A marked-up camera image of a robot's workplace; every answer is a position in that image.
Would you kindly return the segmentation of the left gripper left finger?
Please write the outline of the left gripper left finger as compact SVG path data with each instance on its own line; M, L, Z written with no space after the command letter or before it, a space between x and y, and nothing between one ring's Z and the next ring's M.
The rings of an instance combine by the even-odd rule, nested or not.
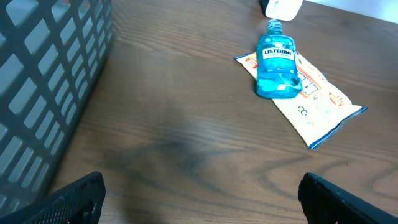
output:
M92 172L14 213L1 224L97 224L106 196L102 173Z

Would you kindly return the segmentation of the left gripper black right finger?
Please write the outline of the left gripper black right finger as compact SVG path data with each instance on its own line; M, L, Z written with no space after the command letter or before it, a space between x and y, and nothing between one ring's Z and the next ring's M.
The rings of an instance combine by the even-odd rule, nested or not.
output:
M298 200L309 223L397 223L397 217L307 172L300 181Z

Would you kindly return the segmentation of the cream snack bag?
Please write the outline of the cream snack bag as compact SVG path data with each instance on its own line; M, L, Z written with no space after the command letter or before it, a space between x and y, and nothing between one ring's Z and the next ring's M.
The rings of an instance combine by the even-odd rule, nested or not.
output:
M310 150L329 140L347 120L367 108L351 100L311 64L295 54L298 76L303 90L290 99L273 99L273 103L295 128Z

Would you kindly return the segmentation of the blue mouthwash bottle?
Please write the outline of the blue mouthwash bottle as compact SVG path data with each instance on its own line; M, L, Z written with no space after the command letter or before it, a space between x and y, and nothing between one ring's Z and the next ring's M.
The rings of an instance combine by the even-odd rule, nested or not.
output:
M295 61L296 45L293 38L284 35L282 23L268 21L266 34L257 44L256 93L269 99L295 98L302 91Z

